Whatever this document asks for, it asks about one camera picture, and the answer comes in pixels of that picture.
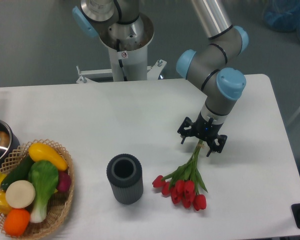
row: black cylinder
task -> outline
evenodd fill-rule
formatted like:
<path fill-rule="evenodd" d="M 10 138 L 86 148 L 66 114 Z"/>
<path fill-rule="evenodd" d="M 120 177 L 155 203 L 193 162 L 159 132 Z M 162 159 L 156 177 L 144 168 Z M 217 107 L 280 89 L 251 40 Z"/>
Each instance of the black cylinder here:
<path fill-rule="evenodd" d="M 141 198 L 142 167 L 136 157 L 126 153 L 115 156 L 106 167 L 106 176 L 119 203 L 129 205 Z"/>

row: red radish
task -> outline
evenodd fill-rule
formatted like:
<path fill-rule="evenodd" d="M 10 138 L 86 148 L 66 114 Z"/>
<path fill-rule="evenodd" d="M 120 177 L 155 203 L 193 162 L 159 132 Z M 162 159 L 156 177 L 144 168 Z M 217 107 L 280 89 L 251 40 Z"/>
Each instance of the red radish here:
<path fill-rule="evenodd" d="M 64 171 L 59 171 L 59 183 L 56 189 L 60 193 L 68 192 L 71 186 L 71 177 Z"/>

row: gray floor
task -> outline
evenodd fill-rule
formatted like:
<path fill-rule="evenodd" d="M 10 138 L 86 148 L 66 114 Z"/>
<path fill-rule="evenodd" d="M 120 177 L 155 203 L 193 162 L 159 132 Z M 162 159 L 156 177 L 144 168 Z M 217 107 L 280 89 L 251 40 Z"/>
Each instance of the gray floor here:
<path fill-rule="evenodd" d="M 79 0 L 0 0 L 0 87 L 74 84 L 81 70 L 109 69 L 106 48 L 77 27 L 71 10 Z M 249 34 L 246 51 L 229 63 L 244 74 L 270 77 L 283 121 L 300 105 L 300 42 L 296 33 L 275 32 L 262 21 L 263 0 L 227 0 L 234 25 Z M 168 62 L 164 77 L 175 70 L 187 49 L 202 51 L 208 40 L 187 0 L 140 0 L 155 34 L 148 63 Z M 260 116 L 260 121 L 271 121 Z M 300 120 L 287 129 L 300 173 Z"/>

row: screw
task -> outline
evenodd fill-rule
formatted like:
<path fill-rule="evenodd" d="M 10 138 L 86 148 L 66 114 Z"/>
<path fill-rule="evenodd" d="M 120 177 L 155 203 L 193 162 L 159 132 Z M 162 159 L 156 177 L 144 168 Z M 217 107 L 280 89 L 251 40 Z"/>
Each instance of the screw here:
<path fill-rule="evenodd" d="M 163 61 L 161 59 L 158 60 L 158 67 L 161 67 L 161 64 L 163 63 Z"/>

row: metal bracket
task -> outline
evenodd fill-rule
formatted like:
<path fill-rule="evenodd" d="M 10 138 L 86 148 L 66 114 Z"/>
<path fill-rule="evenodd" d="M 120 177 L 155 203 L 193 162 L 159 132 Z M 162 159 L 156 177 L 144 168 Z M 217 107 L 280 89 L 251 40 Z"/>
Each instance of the metal bracket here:
<path fill-rule="evenodd" d="M 153 66 L 148 66 L 147 80 L 164 79 L 161 72 L 166 65 L 166 61 L 159 59 Z M 76 70 L 79 77 L 76 81 L 77 84 L 97 83 L 91 79 L 111 78 L 113 76 L 111 69 L 80 71 L 79 66 L 76 66 Z"/>

